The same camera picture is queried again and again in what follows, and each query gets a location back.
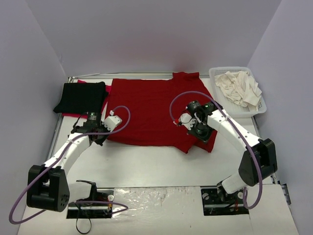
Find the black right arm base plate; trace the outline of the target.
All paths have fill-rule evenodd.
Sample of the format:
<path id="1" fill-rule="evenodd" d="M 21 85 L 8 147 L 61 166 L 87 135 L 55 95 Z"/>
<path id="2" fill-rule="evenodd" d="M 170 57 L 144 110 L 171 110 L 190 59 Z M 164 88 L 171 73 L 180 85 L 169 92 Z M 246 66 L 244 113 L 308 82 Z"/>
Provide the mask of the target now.
<path id="1" fill-rule="evenodd" d="M 204 216 L 249 214 L 243 204 L 242 189 L 223 198 L 216 187 L 201 187 L 201 197 Z"/>

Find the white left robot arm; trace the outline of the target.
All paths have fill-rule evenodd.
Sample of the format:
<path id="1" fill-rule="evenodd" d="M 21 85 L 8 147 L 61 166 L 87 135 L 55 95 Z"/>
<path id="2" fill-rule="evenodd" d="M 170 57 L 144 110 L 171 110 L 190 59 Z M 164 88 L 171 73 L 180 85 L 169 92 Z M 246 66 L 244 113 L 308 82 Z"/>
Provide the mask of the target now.
<path id="1" fill-rule="evenodd" d="M 70 200 L 67 174 L 81 154 L 93 142 L 106 139 L 98 133 L 109 133 L 101 121 L 101 114 L 89 112 L 82 126 L 74 125 L 64 145 L 42 165 L 33 165 L 28 173 L 26 204 L 46 211 L 62 212 Z"/>

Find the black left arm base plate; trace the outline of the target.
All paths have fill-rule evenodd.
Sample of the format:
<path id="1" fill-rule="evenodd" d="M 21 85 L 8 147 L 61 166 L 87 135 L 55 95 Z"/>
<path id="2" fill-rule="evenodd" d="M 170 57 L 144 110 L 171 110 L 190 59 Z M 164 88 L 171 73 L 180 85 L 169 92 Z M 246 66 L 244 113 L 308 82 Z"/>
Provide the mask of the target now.
<path id="1" fill-rule="evenodd" d="M 99 188 L 94 200 L 97 203 L 70 203 L 67 208 L 66 219 L 108 219 L 112 217 L 112 205 L 100 204 L 114 199 L 112 188 Z"/>

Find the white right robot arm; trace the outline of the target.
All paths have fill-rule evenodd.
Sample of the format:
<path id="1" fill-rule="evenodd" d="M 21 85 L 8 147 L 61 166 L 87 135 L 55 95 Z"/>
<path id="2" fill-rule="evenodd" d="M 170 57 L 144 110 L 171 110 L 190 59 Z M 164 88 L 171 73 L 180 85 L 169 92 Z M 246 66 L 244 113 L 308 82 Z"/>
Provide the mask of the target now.
<path id="1" fill-rule="evenodd" d="M 252 187 L 277 171 L 276 149 L 272 140 L 263 140 L 250 133 L 213 102 L 200 105 L 198 101 L 192 101 L 186 110 L 187 113 L 180 116 L 180 122 L 188 134 L 207 143 L 216 130 L 242 155 L 238 170 L 217 185 L 220 201 L 230 201 L 237 191 L 246 186 Z"/>

